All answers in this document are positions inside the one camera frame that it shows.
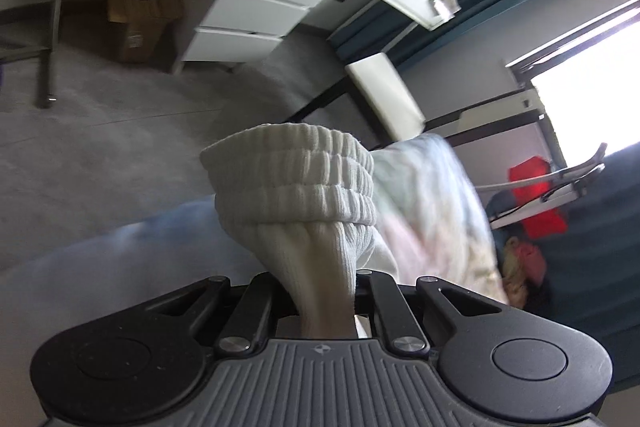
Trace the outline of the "white stool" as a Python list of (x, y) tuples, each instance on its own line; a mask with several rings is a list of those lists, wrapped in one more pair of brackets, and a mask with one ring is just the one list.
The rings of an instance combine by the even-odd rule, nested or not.
[(426, 120), (396, 68), (385, 53), (377, 53), (345, 67), (346, 76), (322, 91), (286, 122), (297, 124), (320, 108), (348, 96), (379, 146), (416, 138)]

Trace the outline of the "cardboard box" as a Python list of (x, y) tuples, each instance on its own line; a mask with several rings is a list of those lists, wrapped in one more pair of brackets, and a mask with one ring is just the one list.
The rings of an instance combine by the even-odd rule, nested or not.
[(119, 61), (149, 60), (166, 27), (182, 16), (182, 0), (107, 0), (108, 21), (119, 27)]

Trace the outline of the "pile of clothes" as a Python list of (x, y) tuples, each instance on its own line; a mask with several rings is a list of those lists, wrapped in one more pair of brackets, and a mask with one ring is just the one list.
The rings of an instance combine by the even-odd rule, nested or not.
[(510, 237), (503, 247), (502, 286), (512, 307), (532, 311), (549, 300), (547, 262), (540, 249)]

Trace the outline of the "white track pants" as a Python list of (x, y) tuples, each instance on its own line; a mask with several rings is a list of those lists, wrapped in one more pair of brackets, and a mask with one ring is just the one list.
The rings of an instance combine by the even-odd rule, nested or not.
[(306, 338), (358, 335), (357, 271), (397, 275), (375, 228), (374, 161), (351, 134), (262, 124), (204, 148), (224, 231), (292, 297)]

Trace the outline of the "window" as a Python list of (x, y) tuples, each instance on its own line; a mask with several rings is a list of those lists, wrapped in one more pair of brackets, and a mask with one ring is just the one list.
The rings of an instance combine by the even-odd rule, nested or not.
[(602, 143), (612, 155), (639, 143), (639, 0), (627, 1), (506, 64), (534, 89), (539, 127), (557, 166)]

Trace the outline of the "black framed panel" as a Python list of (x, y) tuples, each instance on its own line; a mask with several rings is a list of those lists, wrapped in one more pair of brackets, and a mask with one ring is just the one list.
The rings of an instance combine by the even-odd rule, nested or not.
[(457, 109), (427, 121), (424, 132), (434, 132), (451, 146), (460, 146), (536, 124), (556, 165), (565, 167), (550, 118), (535, 88), (518, 89), (488, 100)]

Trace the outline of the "teal curtain right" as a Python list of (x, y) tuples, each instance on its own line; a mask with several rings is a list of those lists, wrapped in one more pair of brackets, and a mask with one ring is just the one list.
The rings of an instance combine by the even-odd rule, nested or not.
[(567, 231), (537, 242), (550, 300), (535, 313), (596, 338), (611, 355), (618, 392), (639, 384), (639, 147), (604, 163), (587, 194), (564, 207)]

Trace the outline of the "pink pastel duvet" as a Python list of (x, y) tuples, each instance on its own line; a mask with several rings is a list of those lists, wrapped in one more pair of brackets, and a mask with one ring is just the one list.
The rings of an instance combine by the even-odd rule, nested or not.
[(68, 321), (124, 309), (205, 279), (245, 283), (270, 271), (304, 297), (344, 295), (359, 269), (402, 285), (431, 275), (503, 301), (485, 211), (454, 150), (424, 134), (371, 153), (375, 220), (330, 202), (317, 184), (274, 176), (242, 202), (236, 188), (189, 202), (20, 265), (1, 279), (1, 306)]

